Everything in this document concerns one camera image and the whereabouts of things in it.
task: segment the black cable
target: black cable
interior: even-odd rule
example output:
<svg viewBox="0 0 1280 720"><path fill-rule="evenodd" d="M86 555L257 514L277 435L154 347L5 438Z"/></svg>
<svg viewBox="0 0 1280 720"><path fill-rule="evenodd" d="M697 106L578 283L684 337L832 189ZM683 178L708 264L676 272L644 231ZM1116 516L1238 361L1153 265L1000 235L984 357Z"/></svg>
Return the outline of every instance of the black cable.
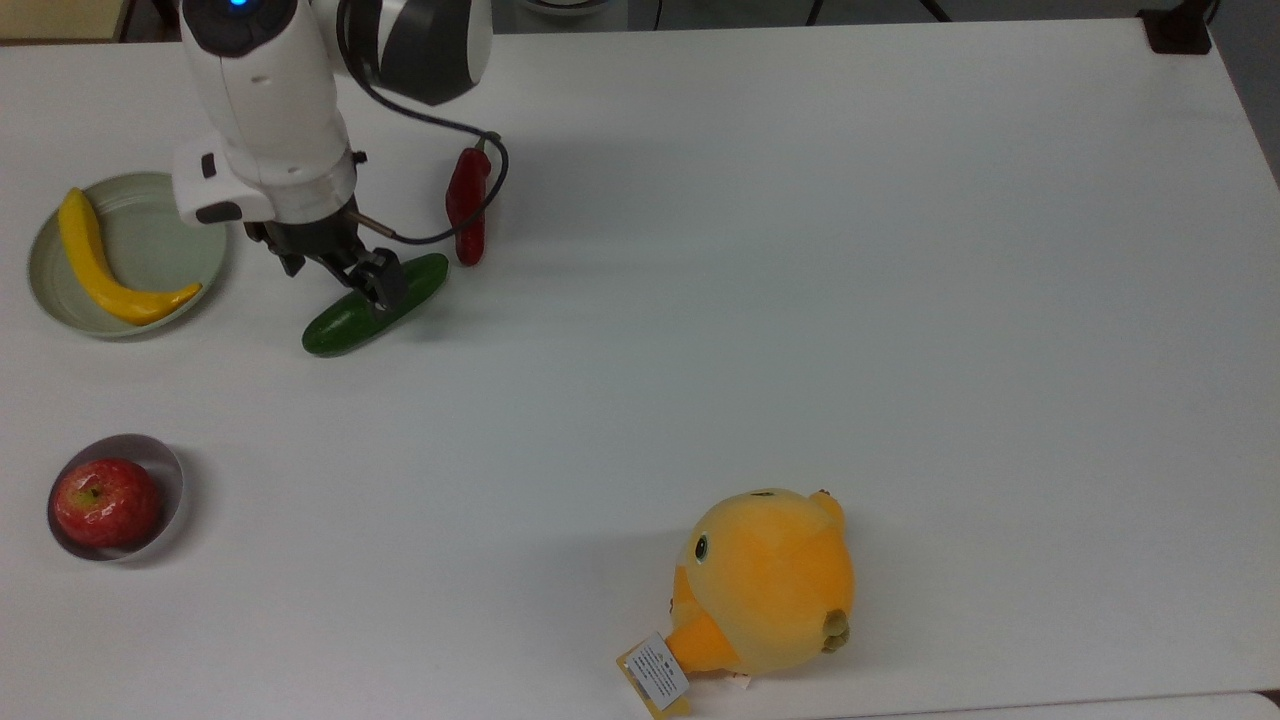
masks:
<svg viewBox="0 0 1280 720"><path fill-rule="evenodd" d="M934 3L933 0L920 0L920 5L924 5L924 9L928 10L929 14L933 15L933 18L937 19L940 23L951 22L951 18L947 17L946 10L938 6L938 4Z"/></svg>
<svg viewBox="0 0 1280 720"><path fill-rule="evenodd" d="M397 232L392 232L389 237L399 242L403 242L406 245L430 245L433 242L440 242L442 240L448 240L458 234L460 232L470 227L471 223L475 223L481 217L484 217L485 209L493 204L493 199L497 197L498 191L502 190L502 183L507 181L507 168L511 164L511 156L507 154L507 146L503 145L502 138L499 138L498 133L495 132L483 131L477 127L472 127L465 123L445 120L444 118L436 118L435 115L428 115L426 113L410 110L408 108L397 104L394 100L390 100L385 95L374 90L374 87L369 83L369 79L365 78L364 72L357 70L356 64L351 60L351 53L347 38L347 20L349 19L351 15L351 0L338 0L337 15L338 15L338 23L337 23L338 51L342 55L342 61L344 65L347 65L347 72L351 74L351 79L356 81L356 85L358 85L361 90L364 90L370 97L376 100L379 105L387 108L388 110L399 113L404 117L413 118L415 120L421 120L424 123L429 123L433 126L440 126L443 128L449 128L458 132L474 135L498 149L498 155L502 159L502 168L498 169L498 177L493 181L493 187L489 190L489 195L485 195L484 201L480 202L480 208L477 208L475 213L471 213L471 215L467 219L462 220L461 223L451 227L444 232L439 232L428 237L404 237Z"/></svg>
<svg viewBox="0 0 1280 720"><path fill-rule="evenodd" d="M822 0L813 0L813 6L809 8L809 19L804 22L805 27L813 27L818 24L818 13L822 12Z"/></svg>

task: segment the white bowl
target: white bowl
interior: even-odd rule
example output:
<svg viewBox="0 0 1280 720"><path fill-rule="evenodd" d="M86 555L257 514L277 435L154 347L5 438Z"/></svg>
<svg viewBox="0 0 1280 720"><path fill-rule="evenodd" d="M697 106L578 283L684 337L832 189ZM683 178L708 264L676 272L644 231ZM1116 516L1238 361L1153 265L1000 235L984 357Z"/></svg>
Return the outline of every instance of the white bowl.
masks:
<svg viewBox="0 0 1280 720"><path fill-rule="evenodd" d="M58 483L76 468L105 457L123 457L124 460L137 462L151 475L151 479L160 488L164 505L160 509L160 521L156 523L155 532L147 539L128 547L86 547L79 544L67 536L67 532L63 530L54 516L54 493ZM67 462L67 466L58 473L58 478L54 479L54 487L49 491L47 503L49 532L54 534L54 539L58 541L58 544L63 546L63 550L83 560L136 562L138 560L152 559L170 544L173 538L180 532L182 521L186 519L187 506L189 505L188 502L183 502L182 491L182 464L165 443L154 437L138 434L102 438L77 452Z"/></svg>

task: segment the floor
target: floor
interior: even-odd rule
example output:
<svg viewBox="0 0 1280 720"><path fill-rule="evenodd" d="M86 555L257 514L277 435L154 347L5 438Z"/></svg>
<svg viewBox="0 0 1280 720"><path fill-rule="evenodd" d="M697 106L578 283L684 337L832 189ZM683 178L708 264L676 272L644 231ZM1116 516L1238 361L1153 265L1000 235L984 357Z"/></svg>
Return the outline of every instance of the floor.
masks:
<svg viewBox="0 0 1280 720"><path fill-rule="evenodd" d="M512 32L511 5L493 0L497 32ZM628 0L626 24L659 29L800 26L813 0ZM1169 8L1171 0L938 0L956 22L1064 18L1132 18L1142 8ZM934 22L916 0L824 0L818 24ZM572 23L561 28L572 29ZM1212 24L1244 110L1253 123L1271 173L1280 178L1280 0L1222 0ZM129 41L173 40L151 3L140 0Z"/></svg>

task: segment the red chili pepper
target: red chili pepper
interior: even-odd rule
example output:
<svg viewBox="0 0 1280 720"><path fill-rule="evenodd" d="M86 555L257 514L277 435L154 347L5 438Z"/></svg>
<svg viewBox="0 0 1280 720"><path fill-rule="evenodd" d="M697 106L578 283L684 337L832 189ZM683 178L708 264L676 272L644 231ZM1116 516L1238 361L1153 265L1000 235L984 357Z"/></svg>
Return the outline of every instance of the red chili pepper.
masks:
<svg viewBox="0 0 1280 720"><path fill-rule="evenodd" d="M453 168L453 178L449 179L449 190L444 195L444 210L449 214L449 223L461 224L470 218L484 196L489 192L489 173L493 163L484 152L484 138L475 147L467 147L458 156L458 164ZM470 268L480 261L484 255L484 215L476 218L457 234L458 263Z"/></svg>

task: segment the chili pepper stem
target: chili pepper stem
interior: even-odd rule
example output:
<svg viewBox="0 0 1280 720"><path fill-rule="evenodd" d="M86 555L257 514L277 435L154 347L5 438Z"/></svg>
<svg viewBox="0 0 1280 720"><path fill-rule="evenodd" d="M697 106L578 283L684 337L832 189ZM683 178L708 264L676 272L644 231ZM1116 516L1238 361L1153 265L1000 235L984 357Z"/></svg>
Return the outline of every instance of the chili pepper stem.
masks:
<svg viewBox="0 0 1280 720"><path fill-rule="evenodd" d="M498 135L498 133L495 133L495 132L486 132L485 135L481 135L481 136L480 136L480 140L477 140L477 141L476 141L476 143L475 143L475 149L476 149L476 150L480 150L480 151L484 151L484 142L485 142L486 140L489 140L490 137L492 137L492 138L494 138L494 140L502 140L502 136L500 136L500 135Z"/></svg>

